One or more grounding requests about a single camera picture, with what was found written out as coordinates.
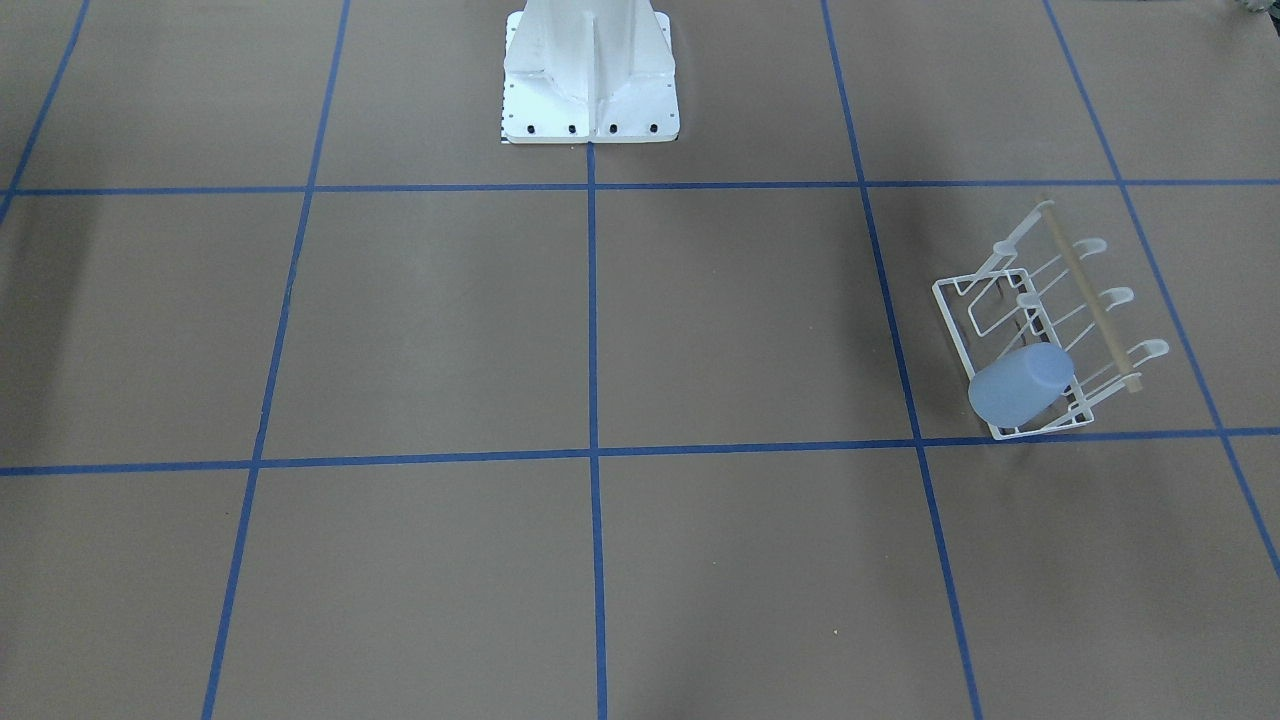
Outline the light blue plastic cup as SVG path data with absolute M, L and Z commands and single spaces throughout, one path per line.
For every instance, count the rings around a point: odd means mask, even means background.
M 1075 375 L 1057 345 L 1038 342 L 1014 350 L 978 372 L 968 388 L 974 413 L 997 428 L 1023 427 L 1056 402 Z

